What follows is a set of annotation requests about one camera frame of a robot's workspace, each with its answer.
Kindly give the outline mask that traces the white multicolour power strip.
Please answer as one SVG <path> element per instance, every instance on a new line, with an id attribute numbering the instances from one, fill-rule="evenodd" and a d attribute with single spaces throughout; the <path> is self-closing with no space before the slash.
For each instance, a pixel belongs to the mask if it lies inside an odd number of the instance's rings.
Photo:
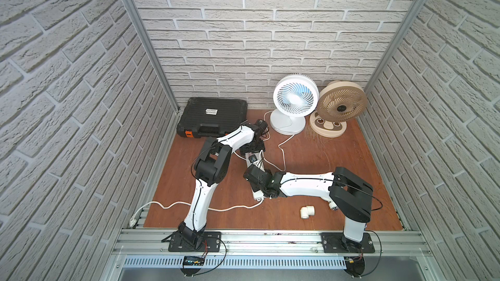
<path id="1" fill-rule="evenodd" d="M 247 167 L 250 167 L 251 165 L 256 165 L 259 169 L 264 170 L 264 164 L 263 164 L 263 157 L 261 153 L 252 153 L 252 154 L 246 154 L 245 155 Z M 259 191 L 257 194 L 253 193 L 253 198 L 261 202 L 265 199 L 265 196 L 261 191 Z"/>

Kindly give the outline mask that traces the white pvc elbow fitting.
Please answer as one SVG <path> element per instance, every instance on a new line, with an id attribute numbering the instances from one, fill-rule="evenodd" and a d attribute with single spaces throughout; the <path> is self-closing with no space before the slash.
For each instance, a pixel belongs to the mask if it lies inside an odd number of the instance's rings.
<path id="1" fill-rule="evenodd" d="M 302 219 L 309 219 L 310 217 L 315 216 L 315 207 L 304 206 L 300 209 L 299 214 Z"/>

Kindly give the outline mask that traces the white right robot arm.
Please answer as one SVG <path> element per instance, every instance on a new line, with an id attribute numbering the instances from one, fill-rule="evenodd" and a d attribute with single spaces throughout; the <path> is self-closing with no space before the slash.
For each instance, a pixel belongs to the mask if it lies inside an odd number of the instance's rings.
<path id="1" fill-rule="evenodd" d="M 373 187 L 350 170 L 337 167 L 325 174 L 271 174 L 251 165 L 243 177 L 265 198 L 313 196 L 328 201 L 345 216 L 343 240 L 362 242 L 371 221 Z"/>

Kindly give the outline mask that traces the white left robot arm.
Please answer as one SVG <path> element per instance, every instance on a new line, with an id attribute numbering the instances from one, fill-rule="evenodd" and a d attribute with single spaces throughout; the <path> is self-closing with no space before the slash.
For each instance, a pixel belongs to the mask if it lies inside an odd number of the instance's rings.
<path id="1" fill-rule="evenodd" d="M 256 142 L 266 133 L 267 123 L 259 119 L 254 124 L 244 123 L 224 137 L 209 137 L 193 162 L 194 178 L 197 180 L 190 210 L 178 226 L 182 239 L 194 248 L 202 244 L 207 225 L 207 213 L 213 194 L 225 178 L 234 151 Z"/>

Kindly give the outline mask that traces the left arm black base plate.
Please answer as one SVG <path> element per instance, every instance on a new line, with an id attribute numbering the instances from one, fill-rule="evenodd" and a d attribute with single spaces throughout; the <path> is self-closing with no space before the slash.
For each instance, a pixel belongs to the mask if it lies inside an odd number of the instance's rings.
<path id="1" fill-rule="evenodd" d="M 179 231 L 169 236 L 169 252 L 219 252 L 221 232 L 208 231 L 196 235 L 194 240 L 184 237 Z"/>

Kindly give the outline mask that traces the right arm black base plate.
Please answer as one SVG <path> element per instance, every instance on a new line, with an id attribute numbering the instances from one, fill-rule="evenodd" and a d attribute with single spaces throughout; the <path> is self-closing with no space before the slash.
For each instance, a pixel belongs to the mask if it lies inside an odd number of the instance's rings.
<path id="1" fill-rule="evenodd" d="M 356 242 L 345 238 L 342 232 L 322 232 L 320 234 L 324 253 L 327 254 L 374 254 L 375 247 L 373 245 L 369 233 L 363 233 L 361 242 Z"/>

